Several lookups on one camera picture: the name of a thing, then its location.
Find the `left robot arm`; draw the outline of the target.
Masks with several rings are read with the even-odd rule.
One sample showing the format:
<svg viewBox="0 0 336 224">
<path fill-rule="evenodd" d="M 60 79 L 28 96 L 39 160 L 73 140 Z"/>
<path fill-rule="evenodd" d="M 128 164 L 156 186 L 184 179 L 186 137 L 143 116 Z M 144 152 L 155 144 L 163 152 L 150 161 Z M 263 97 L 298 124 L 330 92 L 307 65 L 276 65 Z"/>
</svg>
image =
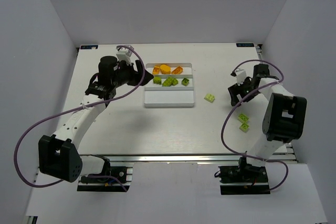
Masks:
<svg viewBox="0 0 336 224">
<path fill-rule="evenodd" d="M 51 136 L 42 136 L 38 142 L 39 170 L 41 173 L 67 182 L 80 176 L 104 179 L 110 175 L 110 161 L 98 155 L 80 156 L 78 148 L 89 127 L 107 108 L 124 84 L 144 86 L 153 79 L 140 60 L 129 63 L 114 56 L 104 56 L 98 72 L 90 81 L 83 96 L 80 110 L 74 112 Z"/>
</svg>

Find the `pale green small lego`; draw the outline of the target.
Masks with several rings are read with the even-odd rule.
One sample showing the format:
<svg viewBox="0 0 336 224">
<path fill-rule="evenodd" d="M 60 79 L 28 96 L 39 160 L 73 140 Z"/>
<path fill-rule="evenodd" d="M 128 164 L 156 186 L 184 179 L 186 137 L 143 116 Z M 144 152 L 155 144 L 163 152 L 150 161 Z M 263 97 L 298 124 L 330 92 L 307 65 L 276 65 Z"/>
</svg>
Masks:
<svg viewBox="0 0 336 224">
<path fill-rule="evenodd" d="M 247 123 L 243 123 L 239 129 L 243 132 L 247 132 L 249 130 L 249 125 Z"/>
</svg>

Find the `white divided sorting tray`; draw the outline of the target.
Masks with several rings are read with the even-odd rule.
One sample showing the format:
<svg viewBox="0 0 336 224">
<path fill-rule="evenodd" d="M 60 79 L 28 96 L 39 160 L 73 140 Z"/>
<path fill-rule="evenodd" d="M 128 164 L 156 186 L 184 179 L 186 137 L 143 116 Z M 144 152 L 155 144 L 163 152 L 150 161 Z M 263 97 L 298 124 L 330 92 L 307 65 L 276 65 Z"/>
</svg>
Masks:
<svg viewBox="0 0 336 224">
<path fill-rule="evenodd" d="M 191 63 L 148 63 L 146 70 L 152 73 L 154 66 L 166 64 L 171 67 L 171 71 L 181 66 L 181 74 L 157 74 L 162 78 L 162 83 L 168 77 L 176 78 L 179 83 L 176 86 L 163 87 L 162 84 L 154 84 L 151 80 L 144 86 L 144 106 L 146 108 L 192 108 L 195 105 L 193 67 Z M 183 86 L 181 81 L 184 78 L 190 80 L 188 86 Z"/>
</svg>

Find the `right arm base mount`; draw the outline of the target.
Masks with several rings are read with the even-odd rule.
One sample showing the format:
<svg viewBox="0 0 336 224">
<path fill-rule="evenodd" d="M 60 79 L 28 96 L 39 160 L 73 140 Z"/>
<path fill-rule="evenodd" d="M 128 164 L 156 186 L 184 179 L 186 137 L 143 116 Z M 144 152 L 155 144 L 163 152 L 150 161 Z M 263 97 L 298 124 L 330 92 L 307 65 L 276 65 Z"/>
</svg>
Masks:
<svg viewBox="0 0 336 224">
<path fill-rule="evenodd" d="M 219 178 L 221 195 L 265 195 L 270 194 L 266 168 L 248 164 L 241 157 L 238 165 L 219 166 L 214 174 Z"/>
</svg>

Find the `yellow 2x4 lego brick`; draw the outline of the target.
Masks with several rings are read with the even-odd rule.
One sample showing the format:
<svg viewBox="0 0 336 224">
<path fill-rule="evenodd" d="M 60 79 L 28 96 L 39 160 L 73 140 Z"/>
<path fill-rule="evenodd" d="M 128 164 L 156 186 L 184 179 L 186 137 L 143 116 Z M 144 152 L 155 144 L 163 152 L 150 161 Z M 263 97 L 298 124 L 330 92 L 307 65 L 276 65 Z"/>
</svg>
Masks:
<svg viewBox="0 0 336 224">
<path fill-rule="evenodd" d="M 171 71 L 171 74 L 181 74 L 183 72 L 183 68 L 181 66 L 176 67 L 174 70 Z"/>
</svg>

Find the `green 2x2 lego brick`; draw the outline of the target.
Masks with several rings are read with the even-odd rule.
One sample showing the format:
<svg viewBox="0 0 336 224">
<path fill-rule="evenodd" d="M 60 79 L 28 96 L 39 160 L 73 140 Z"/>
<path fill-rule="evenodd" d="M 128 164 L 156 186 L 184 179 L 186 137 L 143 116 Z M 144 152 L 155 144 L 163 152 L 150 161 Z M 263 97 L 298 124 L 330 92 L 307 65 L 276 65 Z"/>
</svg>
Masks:
<svg viewBox="0 0 336 224">
<path fill-rule="evenodd" d="M 190 80 L 188 79 L 188 78 L 184 78 L 182 81 L 181 81 L 181 84 L 183 85 L 183 86 L 188 86 L 188 84 L 189 84 L 189 82 L 190 82 Z"/>
</svg>

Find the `lime 2x4 lego brick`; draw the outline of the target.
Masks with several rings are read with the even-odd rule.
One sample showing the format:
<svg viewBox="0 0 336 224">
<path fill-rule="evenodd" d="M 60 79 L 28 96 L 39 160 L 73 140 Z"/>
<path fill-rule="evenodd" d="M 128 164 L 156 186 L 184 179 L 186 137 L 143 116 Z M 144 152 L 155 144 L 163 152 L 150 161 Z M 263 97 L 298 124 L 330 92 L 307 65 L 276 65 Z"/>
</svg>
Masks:
<svg viewBox="0 0 336 224">
<path fill-rule="evenodd" d="M 178 84 L 178 80 L 176 78 L 168 77 L 164 80 L 162 83 L 163 87 L 170 87 L 170 86 L 176 86 Z"/>
</svg>

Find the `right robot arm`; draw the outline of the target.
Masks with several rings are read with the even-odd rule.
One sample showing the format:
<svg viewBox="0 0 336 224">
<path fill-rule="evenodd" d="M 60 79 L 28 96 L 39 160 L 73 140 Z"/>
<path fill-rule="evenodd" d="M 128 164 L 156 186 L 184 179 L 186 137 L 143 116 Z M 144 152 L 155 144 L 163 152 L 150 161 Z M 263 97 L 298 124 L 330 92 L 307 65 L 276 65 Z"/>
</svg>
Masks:
<svg viewBox="0 0 336 224">
<path fill-rule="evenodd" d="M 268 100 L 262 135 L 245 152 L 236 151 L 226 144 L 224 129 L 217 134 L 213 124 L 206 125 L 219 111 L 206 110 L 195 116 L 185 113 L 170 119 L 164 113 L 157 114 L 155 118 L 140 118 L 138 124 L 141 128 L 137 133 L 156 133 L 149 137 L 151 140 L 168 140 L 172 133 L 176 133 L 169 144 L 182 150 L 195 150 L 199 146 L 203 152 L 219 151 L 219 144 L 222 143 L 229 152 L 241 156 L 240 169 L 261 169 L 278 148 L 301 137 L 307 107 L 305 98 L 294 96 L 281 85 L 280 79 L 270 75 L 270 65 L 267 61 L 260 61 L 254 66 L 252 77 L 248 77 L 239 66 L 231 73 L 236 77 L 236 83 L 228 88 L 232 109 L 223 127 L 227 126 L 230 117 L 242 103 L 260 93 Z"/>
</svg>

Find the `yellow rounded lego piece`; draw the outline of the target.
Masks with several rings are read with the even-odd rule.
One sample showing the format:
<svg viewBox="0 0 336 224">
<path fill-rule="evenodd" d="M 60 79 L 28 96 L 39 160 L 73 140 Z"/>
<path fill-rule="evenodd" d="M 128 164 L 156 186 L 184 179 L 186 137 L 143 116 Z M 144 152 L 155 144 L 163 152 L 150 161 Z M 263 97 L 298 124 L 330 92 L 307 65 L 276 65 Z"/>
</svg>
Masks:
<svg viewBox="0 0 336 224">
<path fill-rule="evenodd" d="M 160 65 L 160 72 L 161 74 L 171 74 L 171 67 L 166 64 L 162 64 Z"/>
</svg>

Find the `left blue corner label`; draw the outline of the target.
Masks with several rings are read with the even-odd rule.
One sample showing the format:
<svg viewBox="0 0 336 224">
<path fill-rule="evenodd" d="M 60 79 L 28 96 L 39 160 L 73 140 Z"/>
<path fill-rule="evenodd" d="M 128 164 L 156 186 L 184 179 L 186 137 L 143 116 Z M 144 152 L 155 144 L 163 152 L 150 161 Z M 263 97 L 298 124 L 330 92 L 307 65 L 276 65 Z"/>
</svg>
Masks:
<svg viewBox="0 0 336 224">
<path fill-rule="evenodd" d="M 95 50 L 98 48 L 98 45 L 81 45 L 80 50 Z"/>
</svg>

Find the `pale green sloped lego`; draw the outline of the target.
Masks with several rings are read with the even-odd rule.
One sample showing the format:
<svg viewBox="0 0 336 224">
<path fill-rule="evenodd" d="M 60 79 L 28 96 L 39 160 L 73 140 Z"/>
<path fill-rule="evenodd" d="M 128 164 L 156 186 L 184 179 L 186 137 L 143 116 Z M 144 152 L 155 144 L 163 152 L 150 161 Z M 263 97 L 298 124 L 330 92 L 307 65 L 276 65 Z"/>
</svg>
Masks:
<svg viewBox="0 0 336 224">
<path fill-rule="evenodd" d="M 205 99 L 206 101 L 210 102 L 210 103 L 213 103 L 214 100 L 215 100 L 215 96 L 212 95 L 212 94 L 210 94 L 210 93 L 207 93 L 207 94 L 205 95 L 204 99 Z"/>
</svg>

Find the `pale green 2x2 lego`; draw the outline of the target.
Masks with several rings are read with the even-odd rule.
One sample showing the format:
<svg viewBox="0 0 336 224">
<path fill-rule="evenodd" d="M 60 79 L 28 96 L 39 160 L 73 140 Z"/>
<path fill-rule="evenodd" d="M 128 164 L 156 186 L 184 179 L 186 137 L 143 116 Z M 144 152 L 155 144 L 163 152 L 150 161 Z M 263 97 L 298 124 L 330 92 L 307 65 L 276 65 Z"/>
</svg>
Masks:
<svg viewBox="0 0 336 224">
<path fill-rule="evenodd" d="M 249 117 L 243 113 L 239 114 L 238 120 L 242 123 L 248 123 Z"/>
</svg>

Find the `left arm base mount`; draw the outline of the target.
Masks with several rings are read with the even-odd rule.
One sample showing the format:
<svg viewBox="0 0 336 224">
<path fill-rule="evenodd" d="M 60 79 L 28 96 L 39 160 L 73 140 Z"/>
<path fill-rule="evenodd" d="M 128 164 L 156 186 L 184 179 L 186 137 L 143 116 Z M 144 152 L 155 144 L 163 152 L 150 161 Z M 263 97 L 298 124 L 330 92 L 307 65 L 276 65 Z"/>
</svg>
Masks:
<svg viewBox="0 0 336 224">
<path fill-rule="evenodd" d="M 81 156 L 82 170 L 77 191 L 100 193 L 126 193 L 132 182 L 133 167 L 115 163 L 99 155 Z"/>
</svg>

